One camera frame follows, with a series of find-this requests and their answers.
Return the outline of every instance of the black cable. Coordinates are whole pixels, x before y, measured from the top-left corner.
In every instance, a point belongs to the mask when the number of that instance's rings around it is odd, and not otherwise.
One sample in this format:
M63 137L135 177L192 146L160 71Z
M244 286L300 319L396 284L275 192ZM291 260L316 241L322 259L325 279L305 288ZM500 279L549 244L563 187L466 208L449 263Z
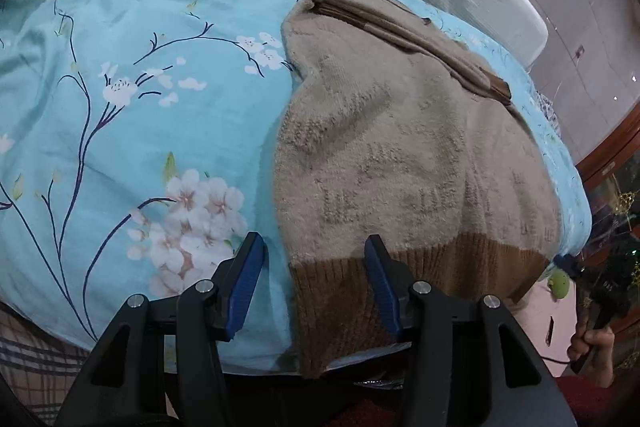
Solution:
M562 365L567 365L568 363L571 363L571 360L556 360L556 359L550 359L549 357L540 357L542 360L548 360L549 362L555 362L555 363L561 363Z

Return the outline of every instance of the light blue bedsheet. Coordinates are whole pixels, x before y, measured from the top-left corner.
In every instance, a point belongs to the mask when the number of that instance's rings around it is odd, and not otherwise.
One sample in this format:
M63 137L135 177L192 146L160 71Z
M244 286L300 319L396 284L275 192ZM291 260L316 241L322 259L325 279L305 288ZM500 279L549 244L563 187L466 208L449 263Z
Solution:
M527 73L466 23L400 1L510 84L561 202L559 252L577 253L589 206ZM240 373L296 370L271 197L295 2L0 0L0 299L91 348L127 296L175 295L257 230L268 263L220 355Z

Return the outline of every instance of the plaid fabric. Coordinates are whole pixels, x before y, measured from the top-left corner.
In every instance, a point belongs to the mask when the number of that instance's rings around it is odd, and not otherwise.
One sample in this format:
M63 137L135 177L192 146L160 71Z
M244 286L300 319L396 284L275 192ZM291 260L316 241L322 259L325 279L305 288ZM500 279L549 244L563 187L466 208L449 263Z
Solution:
M0 303L0 373L31 412L53 425L89 352L65 344Z

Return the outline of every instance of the floor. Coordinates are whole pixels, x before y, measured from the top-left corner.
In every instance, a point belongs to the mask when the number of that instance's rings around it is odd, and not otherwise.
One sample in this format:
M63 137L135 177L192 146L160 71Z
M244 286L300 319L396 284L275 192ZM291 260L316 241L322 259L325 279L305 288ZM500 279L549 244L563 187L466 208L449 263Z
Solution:
M554 102L578 163L640 96L640 7L636 0L530 1L549 31L530 74Z

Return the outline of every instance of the green ball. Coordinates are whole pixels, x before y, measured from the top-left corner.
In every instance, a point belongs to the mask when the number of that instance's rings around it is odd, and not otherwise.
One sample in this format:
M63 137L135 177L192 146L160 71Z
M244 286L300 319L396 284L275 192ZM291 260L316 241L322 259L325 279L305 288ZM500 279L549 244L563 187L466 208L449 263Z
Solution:
M569 293L571 279L559 268L554 268L546 282L554 299L564 299Z

